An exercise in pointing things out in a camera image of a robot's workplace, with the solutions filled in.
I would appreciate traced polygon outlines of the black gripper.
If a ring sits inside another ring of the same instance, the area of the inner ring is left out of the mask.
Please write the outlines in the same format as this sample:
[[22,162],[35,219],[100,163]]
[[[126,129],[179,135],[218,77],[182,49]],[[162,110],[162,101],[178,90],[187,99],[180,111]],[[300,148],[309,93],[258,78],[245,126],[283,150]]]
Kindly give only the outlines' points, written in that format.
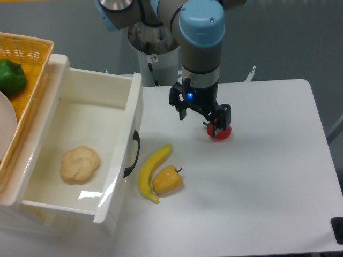
[[212,124],[216,129],[225,130],[231,124],[231,106],[217,104],[218,81],[205,88],[191,86],[192,80],[186,78],[182,85],[176,82],[169,91],[169,104],[174,106],[183,120],[187,115],[187,108],[205,116],[207,126]]

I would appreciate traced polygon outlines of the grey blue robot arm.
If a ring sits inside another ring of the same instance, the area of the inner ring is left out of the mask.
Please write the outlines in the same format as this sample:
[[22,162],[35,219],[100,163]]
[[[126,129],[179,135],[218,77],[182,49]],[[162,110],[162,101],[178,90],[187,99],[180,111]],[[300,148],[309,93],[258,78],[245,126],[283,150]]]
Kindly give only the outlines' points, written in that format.
[[231,135],[231,107],[217,102],[225,12],[244,1],[96,1],[110,31],[127,29],[146,86],[170,85],[179,118],[193,110],[215,140]]

